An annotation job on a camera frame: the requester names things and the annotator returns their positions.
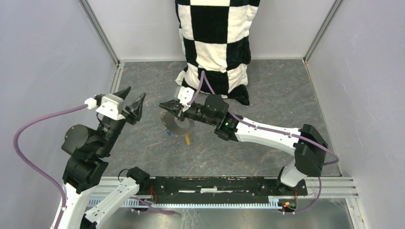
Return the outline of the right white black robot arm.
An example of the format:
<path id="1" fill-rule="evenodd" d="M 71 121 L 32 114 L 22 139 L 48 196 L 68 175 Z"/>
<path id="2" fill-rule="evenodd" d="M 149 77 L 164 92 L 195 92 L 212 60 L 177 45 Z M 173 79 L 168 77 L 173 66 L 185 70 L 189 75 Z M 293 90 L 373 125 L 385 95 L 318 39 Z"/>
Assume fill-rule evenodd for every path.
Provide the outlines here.
<path id="1" fill-rule="evenodd" d="M 284 128 L 254 122 L 229 111 L 229 104 L 219 95 L 209 95 L 203 104 L 187 105 L 180 99 L 172 99 L 159 107 L 185 119 L 215 127 L 214 133 L 225 141 L 250 142 L 269 146 L 294 157 L 281 170 L 276 189 L 287 195 L 306 177 L 319 177 L 325 164 L 328 144 L 318 130 L 309 124 L 301 128 Z"/>

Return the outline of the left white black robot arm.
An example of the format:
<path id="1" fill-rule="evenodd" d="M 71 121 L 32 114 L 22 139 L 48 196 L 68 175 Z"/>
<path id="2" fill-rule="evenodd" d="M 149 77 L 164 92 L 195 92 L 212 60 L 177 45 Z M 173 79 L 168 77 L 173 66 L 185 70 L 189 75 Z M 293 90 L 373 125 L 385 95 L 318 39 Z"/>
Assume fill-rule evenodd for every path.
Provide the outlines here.
<path id="1" fill-rule="evenodd" d="M 135 194 L 145 194 L 150 188 L 150 175 L 138 167 L 127 171 L 125 178 L 101 202 L 86 210 L 99 185 L 110 152 L 125 124 L 134 125 L 142 116 L 142 93 L 132 104 L 123 106 L 131 88 L 112 94 L 88 98 L 84 107 L 95 109 L 103 117 L 97 129 L 74 125 L 65 134 L 62 150 L 70 157 L 63 173 L 62 191 L 65 195 L 55 215 L 53 229 L 99 229 L 122 204 Z"/>

